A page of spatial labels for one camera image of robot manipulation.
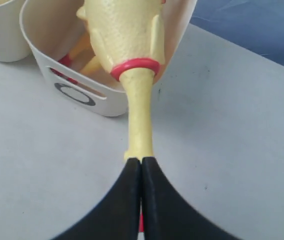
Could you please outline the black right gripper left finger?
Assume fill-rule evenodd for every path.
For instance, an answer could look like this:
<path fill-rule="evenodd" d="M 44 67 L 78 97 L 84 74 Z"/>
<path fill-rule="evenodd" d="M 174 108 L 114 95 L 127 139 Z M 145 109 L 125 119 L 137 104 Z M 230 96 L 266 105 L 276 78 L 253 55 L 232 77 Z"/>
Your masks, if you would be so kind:
<path fill-rule="evenodd" d="M 126 161 L 104 198 L 81 220 L 55 240 L 136 240 L 141 207 L 141 163 Z"/>

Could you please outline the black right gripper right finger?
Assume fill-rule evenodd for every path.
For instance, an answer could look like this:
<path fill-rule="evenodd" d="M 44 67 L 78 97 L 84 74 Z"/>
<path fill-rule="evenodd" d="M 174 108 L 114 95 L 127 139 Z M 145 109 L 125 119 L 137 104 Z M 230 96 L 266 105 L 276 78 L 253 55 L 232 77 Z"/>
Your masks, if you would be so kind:
<path fill-rule="evenodd" d="M 188 204 L 169 182 L 154 157 L 145 157 L 141 170 L 146 240 L 237 239 Z"/>

